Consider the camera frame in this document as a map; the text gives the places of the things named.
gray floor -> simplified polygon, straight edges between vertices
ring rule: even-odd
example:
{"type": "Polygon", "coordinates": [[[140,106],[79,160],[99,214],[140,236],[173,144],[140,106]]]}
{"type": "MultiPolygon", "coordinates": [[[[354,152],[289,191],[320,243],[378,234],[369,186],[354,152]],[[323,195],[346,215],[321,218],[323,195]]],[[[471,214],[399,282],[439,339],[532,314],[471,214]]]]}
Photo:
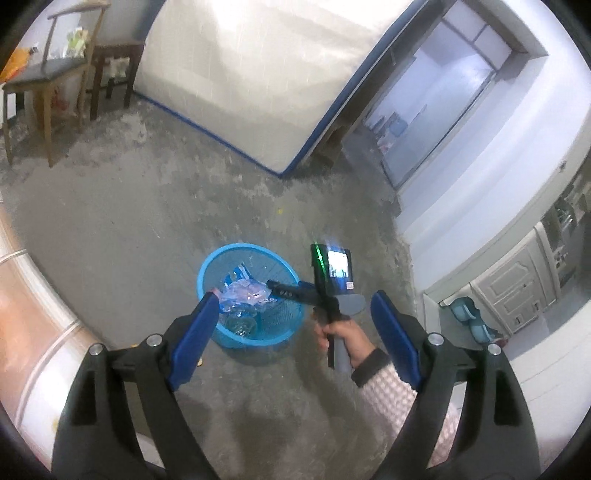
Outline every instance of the gray floor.
{"type": "MultiPolygon", "coordinates": [[[[274,250],[304,279],[310,242],[338,242],[352,251],[362,293],[383,288],[400,310],[414,311],[394,195],[362,178],[354,158],[330,170],[312,162],[280,180],[149,103],[105,112],[121,94],[101,100],[99,119],[82,134],[55,132],[52,169],[22,125],[12,132],[13,168],[0,148],[0,189],[15,229],[108,345],[138,343],[190,312],[202,261],[231,242],[274,250]]],[[[360,321],[377,340],[367,312],[360,321]]],[[[325,363],[309,321],[276,352],[208,345],[177,398],[222,478],[368,477],[388,449],[387,430],[325,363]]],[[[149,433],[141,419],[137,427],[149,433]]]]}

device screen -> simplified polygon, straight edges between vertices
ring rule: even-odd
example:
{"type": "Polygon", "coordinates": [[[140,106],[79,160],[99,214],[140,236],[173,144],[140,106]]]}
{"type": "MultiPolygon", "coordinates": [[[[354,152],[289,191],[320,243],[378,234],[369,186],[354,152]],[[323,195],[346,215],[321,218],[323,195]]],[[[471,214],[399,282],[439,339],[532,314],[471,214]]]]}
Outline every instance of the device screen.
{"type": "Polygon", "coordinates": [[[329,275],[332,278],[349,277],[349,260],[347,254],[335,250],[328,251],[329,256],[329,275]]]}

plastic mesh basket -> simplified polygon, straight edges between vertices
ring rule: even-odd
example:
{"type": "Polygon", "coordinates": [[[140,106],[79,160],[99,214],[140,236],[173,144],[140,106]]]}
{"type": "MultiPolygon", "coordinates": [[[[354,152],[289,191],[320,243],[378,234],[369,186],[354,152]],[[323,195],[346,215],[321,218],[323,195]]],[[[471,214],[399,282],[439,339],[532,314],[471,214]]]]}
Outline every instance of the plastic mesh basket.
{"type": "MultiPolygon", "coordinates": [[[[224,278],[235,267],[244,263],[248,271],[258,281],[277,280],[288,285],[296,285],[299,278],[296,272],[279,255],[252,244],[226,245],[211,253],[197,277],[197,295],[201,299],[212,288],[223,290],[224,278]]],[[[257,329],[252,337],[234,334],[218,322],[213,340],[226,348],[248,346],[271,346],[285,342],[301,326],[304,318],[303,306],[289,300],[281,300],[258,316],[257,329]]]]}

plastic wrapped mattress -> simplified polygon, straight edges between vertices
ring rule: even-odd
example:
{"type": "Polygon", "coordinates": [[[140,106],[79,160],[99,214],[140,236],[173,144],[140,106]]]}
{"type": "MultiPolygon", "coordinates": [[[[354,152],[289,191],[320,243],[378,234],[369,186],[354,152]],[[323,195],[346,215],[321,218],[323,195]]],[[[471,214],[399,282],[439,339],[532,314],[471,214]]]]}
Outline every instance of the plastic wrapped mattress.
{"type": "Polygon", "coordinates": [[[314,146],[410,3],[167,0],[135,90],[281,174],[314,146]]]}

metal screw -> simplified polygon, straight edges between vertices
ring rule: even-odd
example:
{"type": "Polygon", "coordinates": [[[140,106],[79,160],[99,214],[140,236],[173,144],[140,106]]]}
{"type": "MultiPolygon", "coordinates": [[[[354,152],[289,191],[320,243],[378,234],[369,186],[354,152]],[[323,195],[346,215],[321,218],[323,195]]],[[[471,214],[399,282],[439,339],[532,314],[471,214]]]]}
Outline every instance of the metal screw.
{"type": "Polygon", "coordinates": [[[488,350],[488,352],[491,355],[500,355],[501,354],[501,347],[498,346],[496,343],[489,343],[488,347],[486,347],[486,349],[488,350]]]}
{"type": "Polygon", "coordinates": [[[157,333],[150,335],[148,338],[146,338],[146,343],[149,346],[158,346],[162,343],[162,336],[157,333]]]}
{"type": "Polygon", "coordinates": [[[102,351],[103,346],[100,343],[93,343],[88,349],[88,353],[90,353],[92,356],[97,356],[102,351]]]}
{"type": "Polygon", "coordinates": [[[429,340],[431,345],[435,346],[443,345],[443,342],[445,341],[442,335],[439,335],[438,333],[430,333],[427,340],[429,340]]]}

